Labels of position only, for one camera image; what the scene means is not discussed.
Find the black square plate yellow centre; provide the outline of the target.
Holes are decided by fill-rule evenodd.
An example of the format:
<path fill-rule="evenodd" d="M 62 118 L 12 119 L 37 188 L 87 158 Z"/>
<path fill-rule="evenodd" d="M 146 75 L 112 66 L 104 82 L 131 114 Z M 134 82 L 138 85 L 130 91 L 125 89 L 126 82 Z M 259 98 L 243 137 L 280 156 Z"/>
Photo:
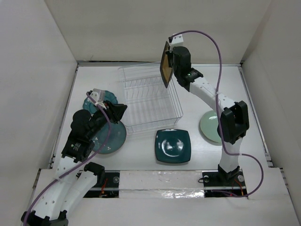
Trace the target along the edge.
<path fill-rule="evenodd" d="M 162 78 L 165 88 L 168 88 L 169 82 L 173 75 L 173 69 L 170 66 L 170 61 L 168 58 L 170 56 L 169 49 L 170 49 L 170 45 L 166 41 L 165 45 L 164 45 L 161 61 L 160 61 L 160 68 L 159 68 L 161 78 Z"/>

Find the teal round speckled plate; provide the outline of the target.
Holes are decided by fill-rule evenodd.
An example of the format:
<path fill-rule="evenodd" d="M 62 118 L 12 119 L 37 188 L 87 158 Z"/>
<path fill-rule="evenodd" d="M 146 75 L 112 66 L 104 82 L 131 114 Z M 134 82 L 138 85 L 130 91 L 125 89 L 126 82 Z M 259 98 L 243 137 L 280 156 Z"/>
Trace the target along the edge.
<path fill-rule="evenodd" d="M 106 124 L 98 133 L 93 137 L 94 143 L 93 152 L 97 152 L 105 141 L 108 134 L 109 126 Z M 119 121 L 117 124 L 111 124 L 111 133 L 106 145 L 101 149 L 99 154 L 111 154 L 119 150 L 124 144 L 127 137 L 127 130 L 125 125 Z"/>

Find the teal scalloped glass plate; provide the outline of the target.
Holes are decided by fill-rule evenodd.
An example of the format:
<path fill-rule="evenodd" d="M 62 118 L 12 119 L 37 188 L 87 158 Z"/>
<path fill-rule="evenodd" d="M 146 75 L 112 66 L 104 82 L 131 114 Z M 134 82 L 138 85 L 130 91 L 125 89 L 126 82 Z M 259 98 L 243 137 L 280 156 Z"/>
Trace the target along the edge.
<path fill-rule="evenodd" d="M 105 90 L 105 98 L 104 101 L 110 101 L 113 104 L 117 104 L 118 100 L 117 97 L 110 91 Z M 93 104 L 87 101 L 87 98 L 84 100 L 84 103 L 82 105 L 82 109 L 88 110 L 91 114 L 94 114 L 98 111 L 98 108 Z"/>

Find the dark teal square plate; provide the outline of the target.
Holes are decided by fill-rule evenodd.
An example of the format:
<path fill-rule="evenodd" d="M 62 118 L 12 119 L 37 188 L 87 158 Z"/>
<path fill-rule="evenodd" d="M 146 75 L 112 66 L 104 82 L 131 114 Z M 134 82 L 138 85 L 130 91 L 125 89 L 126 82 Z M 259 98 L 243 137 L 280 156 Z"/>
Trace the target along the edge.
<path fill-rule="evenodd" d="M 168 164 L 182 164 L 191 159 L 191 141 L 188 131 L 182 129 L 158 130 L 155 136 L 156 160 Z"/>

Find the light green flower plate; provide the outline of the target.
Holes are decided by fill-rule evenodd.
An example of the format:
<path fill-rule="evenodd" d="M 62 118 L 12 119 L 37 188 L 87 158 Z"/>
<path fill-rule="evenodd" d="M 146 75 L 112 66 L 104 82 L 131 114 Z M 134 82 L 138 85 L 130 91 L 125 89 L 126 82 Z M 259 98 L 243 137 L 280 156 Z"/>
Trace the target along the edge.
<path fill-rule="evenodd" d="M 222 143 L 217 131 L 218 119 L 215 111 L 206 112 L 200 119 L 199 127 L 207 139 L 218 144 Z"/>

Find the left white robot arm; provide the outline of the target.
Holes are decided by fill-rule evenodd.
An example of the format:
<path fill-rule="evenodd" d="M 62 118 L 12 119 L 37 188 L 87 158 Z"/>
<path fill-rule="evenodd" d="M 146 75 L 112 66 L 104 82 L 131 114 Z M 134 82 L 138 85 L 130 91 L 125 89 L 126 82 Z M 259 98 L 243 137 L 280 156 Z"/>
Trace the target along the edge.
<path fill-rule="evenodd" d="M 71 131 L 61 152 L 55 177 L 21 217 L 25 226 L 66 226 L 68 216 L 87 191 L 101 186 L 105 180 L 102 165 L 91 162 L 93 137 L 105 126 L 118 123 L 125 104 L 110 101 L 96 104 L 97 110 L 78 110 L 72 117 Z"/>

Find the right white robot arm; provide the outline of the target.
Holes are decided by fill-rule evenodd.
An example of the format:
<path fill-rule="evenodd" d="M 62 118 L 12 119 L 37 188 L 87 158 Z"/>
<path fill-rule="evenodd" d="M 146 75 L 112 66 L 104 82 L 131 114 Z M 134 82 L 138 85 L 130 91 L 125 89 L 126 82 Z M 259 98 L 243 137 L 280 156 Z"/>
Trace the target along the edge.
<path fill-rule="evenodd" d="M 217 133 L 222 139 L 222 157 L 216 179 L 228 185 L 238 175 L 238 156 L 241 140 L 249 129 L 248 107 L 244 101 L 235 102 L 219 94 L 201 72 L 191 66 L 191 55 L 186 47 L 166 45 L 160 63 L 160 74 L 165 87 L 172 76 L 189 93 L 204 101 L 217 114 Z"/>

